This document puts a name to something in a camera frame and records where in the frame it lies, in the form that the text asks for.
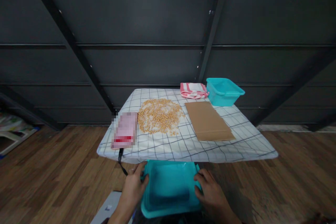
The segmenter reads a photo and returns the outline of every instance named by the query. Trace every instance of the white tablecloth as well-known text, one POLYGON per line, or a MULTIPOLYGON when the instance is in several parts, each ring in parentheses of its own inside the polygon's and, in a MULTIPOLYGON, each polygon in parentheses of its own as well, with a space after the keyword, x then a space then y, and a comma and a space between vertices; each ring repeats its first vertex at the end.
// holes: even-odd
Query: white tablecloth
MULTIPOLYGON (((185 107, 187 102, 203 102, 209 99, 186 99, 179 89, 135 89, 120 110, 138 112, 142 103, 148 99, 165 98, 179 103, 185 113, 178 125, 177 136, 155 133, 149 135, 139 130, 138 139, 132 148, 124 149, 122 161, 139 163, 144 160, 172 160, 183 162, 238 162, 248 160, 273 159, 278 156, 267 139, 251 122, 233 105, 232 107, 214 106, 218 114, 231 128, 236 140, 232 141, 198 141, 185 107)), ((103 137, 97 153, 99 156, 118 160, 119 150, 111 149, 113 132, 118 118, 112 122, 103 137)))

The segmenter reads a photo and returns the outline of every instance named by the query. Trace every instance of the dark wall panel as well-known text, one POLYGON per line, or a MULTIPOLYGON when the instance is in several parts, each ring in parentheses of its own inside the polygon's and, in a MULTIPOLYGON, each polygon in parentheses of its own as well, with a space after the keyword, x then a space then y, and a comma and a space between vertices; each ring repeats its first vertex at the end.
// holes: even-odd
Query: dark wall panel
POLYGON ((20 108, 16 107, 14 103, 8 100, 5 96, 0 93, 0 111, 5 113, 13 114, 15 116, 21 117, 27 123, 32 124, 43 124, 35 117, 31 116, 27 112, 21 110, 20 108))
POLYGON ((314 83, 329 83, 336 85, 336 61, 327 66, 327 68, 310 82, 310 84, 314 83))
POLYGON ((213 0, 54 0, 83 43, 201 43, 213 0))
POLYGON ((198 50, 84 50, 103 83, 192 82, 198 50))
POLYGON ((225 0, 215 43, 335 42, 336 0, 225 0))
POLYGON ((111 124, 112 114, 107 109, 41 109, 59 123, 111 124))
POLYGON ((235 83, 289 83, 316 50, 212 50, 204 82, 209 77, 235 83))
POLYGON ((245 94, 235 102, 237 107, 264 107, 282 87, 241 87, 245 94))
POLYGON ((60 32, 37 0, 0 0, 1 43, 61 43, 60 32))
POLYGON ((258 113, 261 112, 260 109, 240 109, 240 111, 247 117, 248 120, 251 120, 258 113))
POLYGON ((35 106, 103 106, 91 87, 72 86, 12 86, 35 106))
POLYGON ((68 50, 0 50, 2 83, 87 82, 68 50))
POLYGON ((278 109, 267 117, 263 123, 315 123, 335 112, 336 110, 323 109, 278 109))
POLYGON ((37 120, 35 117, 31 116, 30 114, 18 108, 12 109, 10 113, 22 118, 28 124, 39 124, 39 125, 44 124, 40 122, 39 120, 37 120))
POLYGON ((284 106, 334 106, 336 108, 336 87, 304 87, 284 106))
POLYGON ((135 87, 104 87, 115 107, 122 107, 135 87))

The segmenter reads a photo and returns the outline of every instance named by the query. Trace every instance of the pile of soybeans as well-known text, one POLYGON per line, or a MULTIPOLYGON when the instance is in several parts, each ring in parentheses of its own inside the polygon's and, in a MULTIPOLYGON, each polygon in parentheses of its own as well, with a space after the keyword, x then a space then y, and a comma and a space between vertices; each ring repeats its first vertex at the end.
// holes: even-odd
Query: pile of soybeans
POLYGON ((180 105, 167 99, 145 101, 138 112, 139 128, 142 132, 178 135, 180 117, 185 117, 180 105))

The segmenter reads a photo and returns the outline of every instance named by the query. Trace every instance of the wall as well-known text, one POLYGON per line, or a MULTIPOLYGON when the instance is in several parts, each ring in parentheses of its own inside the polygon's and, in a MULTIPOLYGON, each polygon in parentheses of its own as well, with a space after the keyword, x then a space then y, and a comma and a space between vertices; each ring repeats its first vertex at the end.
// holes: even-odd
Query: wall
MULTIPOLYGON (((213 0, 54 2, 116 108, 139 86, 195 80, 213 0)), ((111 112, 42 2, 0 4, 1 84, 57 122, 108 124, 111 112)), ((335 16, 336 0, 225 0, 203 82, 224 77, 239 84, 246 94, 236 105, 251 119, 334 45, 335 16)), ((264 122, 309 124, 334 113, 335 71, 333 63, 264 122)))

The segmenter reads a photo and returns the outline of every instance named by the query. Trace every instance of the finger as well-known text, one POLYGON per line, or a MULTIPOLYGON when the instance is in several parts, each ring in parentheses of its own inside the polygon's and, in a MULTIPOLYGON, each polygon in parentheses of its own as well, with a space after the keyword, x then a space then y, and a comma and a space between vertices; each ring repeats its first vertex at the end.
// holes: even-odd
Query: finger
POLYGON ((203 177, 201 174, 199 174, 199 173, 197 173, 197 174, 194 176, 194 180, 195 180, 195 181, 198 181, 198 182, 201 184, 201 187, 204 187, 205 184, 207 183, 207 182, 205 181, 204 177, 203 177))
POLYGON ((133 169, 134 171, 136 171, 137 168, 138 168, 138 166, 139 166, 139 164, 136 164, 136 165, 134 165, 134 166, 132 167, 132 169, 133 169))
POLYGON ((129 175, 134 174, 134 172, 135 172, 135 169, 134 169, 134 168, 128 170, 128 174, 129 174, 129 175))
POLYGON ((149 183, 149 174, 146 175, 145 179, 142 182, 141 189, 144 192, 149 183))
POLYGON ((199 201, 204 202, 204 195, 196 185, 195 185, 195 194, 199 201))
POLYGON ((201 169, 198 171, 198 173, 202 174, 205 177, 205 180, 208 182, 211 182, 213 180, 209 172, 206 169, 201 169))
POLYGON ((135 170, 135 173, 138 174, 139 176, 141 175, 141 172, 145 169, 145 165, 147 162, 142 162, 138 165, 138 167, 135 170))

